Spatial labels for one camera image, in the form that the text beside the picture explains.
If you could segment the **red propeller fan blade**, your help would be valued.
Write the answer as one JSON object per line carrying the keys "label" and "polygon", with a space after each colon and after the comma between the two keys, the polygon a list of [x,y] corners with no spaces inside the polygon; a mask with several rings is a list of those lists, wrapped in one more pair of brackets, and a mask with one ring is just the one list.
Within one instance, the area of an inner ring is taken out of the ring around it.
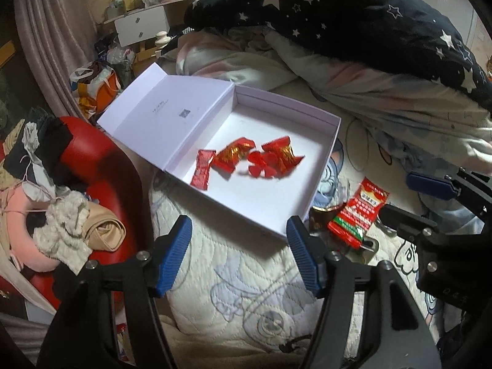
{"label": "red propeller fan blade", "polygon": [[278,175],[278,157],[271,152],[253,151],[247,157],[250,165],[248,172],[252,177],[258,178],[263,175],[265,178],[272,178]]}

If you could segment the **dark brown snack wrapper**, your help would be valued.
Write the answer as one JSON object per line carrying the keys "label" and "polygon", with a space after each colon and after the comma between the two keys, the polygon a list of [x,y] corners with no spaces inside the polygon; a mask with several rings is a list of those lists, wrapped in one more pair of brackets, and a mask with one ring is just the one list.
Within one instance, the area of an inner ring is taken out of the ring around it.
{"label": "dark brown snack wrapper", "polygon": [[310,232],[324,231],[328,228],[328,224],[342,211],[345,203],[327,207],[317,208],[312,206],[308,213],[308,228]]}

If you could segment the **large red spicy snack bag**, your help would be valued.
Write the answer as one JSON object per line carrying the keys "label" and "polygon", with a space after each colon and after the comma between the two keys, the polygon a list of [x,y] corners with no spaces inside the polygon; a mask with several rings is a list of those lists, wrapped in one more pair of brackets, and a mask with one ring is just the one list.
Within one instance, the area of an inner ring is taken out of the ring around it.
{"label": "large red spicy snack bag", "polygon": [[351,248],[359,250],[364,237],[375,222],[380,209],[388,201],[389,193],[364,178],[356,193],[332,219],[327,228],[330,233]]}

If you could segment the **white quilted cartoon bedspread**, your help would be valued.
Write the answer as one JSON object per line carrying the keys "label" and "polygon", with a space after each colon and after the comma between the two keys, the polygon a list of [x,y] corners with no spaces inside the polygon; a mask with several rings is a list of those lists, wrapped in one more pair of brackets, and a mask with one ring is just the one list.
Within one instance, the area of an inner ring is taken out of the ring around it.
{"label": "white quilted cartoon bedspread", "polygon": [[[352,195],[368,178],[389,193],[389,202],[418,214],[418,195],[405,185],[404,168],[349,114],[323,171],[314,203],[325,207],[342,193]],[[173,289],[166,328],[180,342],[245,350],[278,351],[293,342],[307,346],[322,303],[304,288],[285,242],[238,219],[164,173],[149,191],[156,235],[176,218],[192,219],[192,241]]]}

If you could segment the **orange white shopping bag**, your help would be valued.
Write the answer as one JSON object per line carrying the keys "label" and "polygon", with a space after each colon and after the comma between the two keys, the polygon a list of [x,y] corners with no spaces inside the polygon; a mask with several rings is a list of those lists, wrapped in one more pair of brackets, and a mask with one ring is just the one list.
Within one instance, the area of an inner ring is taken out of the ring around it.
{"label": "orange white shopping bag", "polygon": [[102,113],[121,90],[115,70],[99,61],[75,69],[69,82],[78,108],[86,119]]}

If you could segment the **white drawer cabinet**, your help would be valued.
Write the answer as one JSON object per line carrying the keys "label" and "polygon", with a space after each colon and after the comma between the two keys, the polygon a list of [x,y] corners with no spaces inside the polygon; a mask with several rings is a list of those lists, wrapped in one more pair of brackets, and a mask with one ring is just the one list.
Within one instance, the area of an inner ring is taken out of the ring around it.
{"label": "white drawer cabinet", "polygon": [[164,6],[137,10],[114,21],[118,42],[122,47],[154,38],[170,29]]}

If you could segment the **red leather chair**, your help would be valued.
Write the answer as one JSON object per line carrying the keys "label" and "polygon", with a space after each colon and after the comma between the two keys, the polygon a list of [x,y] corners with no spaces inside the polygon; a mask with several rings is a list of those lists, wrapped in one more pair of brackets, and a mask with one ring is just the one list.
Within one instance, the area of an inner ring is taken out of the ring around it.
{"label": "red leather chair", "polygon": [[82,184],[88,196],[99,200],[127,230],[115,252],[93,252],[102,264],[123,262],[144,244],[143,190],[140,177],[127,155],[109,137],[81,119],[63,117],[73,134],[59,163]]}

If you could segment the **pile of clothes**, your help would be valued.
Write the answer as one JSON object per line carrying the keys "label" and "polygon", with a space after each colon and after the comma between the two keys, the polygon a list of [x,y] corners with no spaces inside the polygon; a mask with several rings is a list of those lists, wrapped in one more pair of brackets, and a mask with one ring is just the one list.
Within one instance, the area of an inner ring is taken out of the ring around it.
{"label": "pile of clothes", "polygon": [[126,238],[112,211],[57,172],[72,139],[63,122],[33,108],[3,142],[1,250],[19,272],[63,263],[79,273],[93,252],[115,252]]}

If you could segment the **red pyramid candy packet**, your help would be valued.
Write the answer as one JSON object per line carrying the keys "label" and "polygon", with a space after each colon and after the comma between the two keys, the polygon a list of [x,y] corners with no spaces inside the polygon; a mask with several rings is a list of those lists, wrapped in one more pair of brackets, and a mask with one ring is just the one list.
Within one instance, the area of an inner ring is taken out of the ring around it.
{"label": "red pyramid candy packet", "polygon": [[212,167],[226,173],[233,173],[239,161],[243,160],[254,148],[256,144],[253,140],[240,137],[213,158]]}

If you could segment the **white open gift box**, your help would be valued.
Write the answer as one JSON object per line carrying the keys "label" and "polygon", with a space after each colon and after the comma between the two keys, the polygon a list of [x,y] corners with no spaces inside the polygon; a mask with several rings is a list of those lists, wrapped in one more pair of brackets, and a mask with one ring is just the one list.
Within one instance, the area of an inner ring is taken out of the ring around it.
{"label": "white open gift box", "polygon": [[188,185],[201,149],[223,150],[246,137],[261,146],[288,136],[302,162],[288,175],[253,178],[247,162],[210,172],[201,194],[278,237],[291,216],[306,217],[333,150],[340,117],[289,97],[232,82],[169,75],[158,64],[141,73],[97,121],[138,156]]}

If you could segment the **mauve curtain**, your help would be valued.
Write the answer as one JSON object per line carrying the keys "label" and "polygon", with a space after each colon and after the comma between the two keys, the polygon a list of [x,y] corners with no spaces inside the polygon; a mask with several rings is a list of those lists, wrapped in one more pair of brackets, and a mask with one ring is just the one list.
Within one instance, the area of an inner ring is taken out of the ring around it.
{"label": "mauve curtain", "polygon": [[83,117],[69,85],[75,69],[96,59],[97,30],[87,0],[13,0],[22,50],[49,108]]}

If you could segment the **black star-pattern blanket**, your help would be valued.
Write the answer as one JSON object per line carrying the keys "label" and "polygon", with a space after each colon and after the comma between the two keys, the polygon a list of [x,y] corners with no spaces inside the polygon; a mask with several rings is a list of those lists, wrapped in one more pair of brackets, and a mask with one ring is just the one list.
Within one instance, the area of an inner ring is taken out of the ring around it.
{"label": "black star-pattern blanket", "polygon": [[313,53],[438,81],[491,109],[487,75],[450,19],[423,0],[196,0],[184,22],[265,26]]}

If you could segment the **small red sachet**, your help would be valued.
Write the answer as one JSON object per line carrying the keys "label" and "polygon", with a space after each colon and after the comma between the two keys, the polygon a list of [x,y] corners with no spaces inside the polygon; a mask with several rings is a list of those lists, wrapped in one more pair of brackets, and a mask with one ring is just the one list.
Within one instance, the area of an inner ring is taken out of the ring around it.
{"label": "small red sachet", "polygon": [[190,182],[193,187],[202,191],[208,190],[209,171],[215,155],[215,150],[200,149],[198,151],[196,167]]}

